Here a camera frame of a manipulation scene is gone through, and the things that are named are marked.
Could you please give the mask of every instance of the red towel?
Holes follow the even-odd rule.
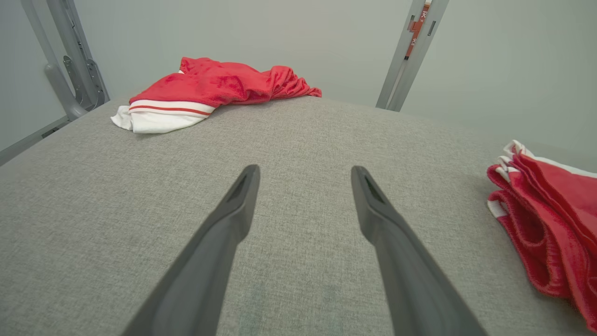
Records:
[[[321,97],[287,66],[259,72],[240,63],[183,57],[168,75],[121,106],[112,121],[135,133],[166,133],[206,119],[222,105],[259,104],[300,96]]]
[[[597,174],[536,157],[513,141],[487,170],[488,207],[541,293],[570,299],[597,332]]]

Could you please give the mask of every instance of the red and white cloth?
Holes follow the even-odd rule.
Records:
[[[247,105],[300,96],[321,97],[287,66],[259,72],[241,63],[183,57],[180,70],[120,106],[112,121],[134,133],[166,133],[192,126],[222,105]]]
[[[537,290],[570,299],[597,332],[597,174],[536,157],[516,140],[504,151],[487,170],[502,189],[489,210]]]

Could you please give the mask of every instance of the light gray wall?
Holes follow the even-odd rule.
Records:
[[[0,151],[65,116],[18,0],[0,1]]]
[[[597,154],[595,0],[450,0],[401,112]]]
[[[292,67],[323,95],[375,106],[408,0],[77,0],[113,97],[132,96],[210,57],[259,71]]]

